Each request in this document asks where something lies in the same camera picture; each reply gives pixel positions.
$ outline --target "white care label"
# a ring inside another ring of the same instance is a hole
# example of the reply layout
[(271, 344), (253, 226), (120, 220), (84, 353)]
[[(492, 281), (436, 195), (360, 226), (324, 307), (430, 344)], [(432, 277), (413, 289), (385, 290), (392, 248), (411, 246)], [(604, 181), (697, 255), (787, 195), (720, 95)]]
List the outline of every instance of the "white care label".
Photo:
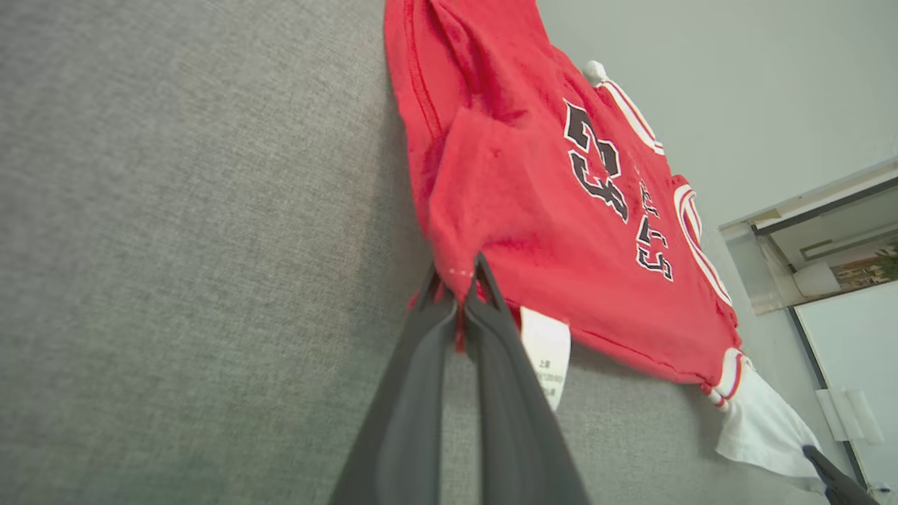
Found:
[(570, 328), (561, 321), (521, 307), (521, 343), (553, 411), (558, 409), (570, 361)]

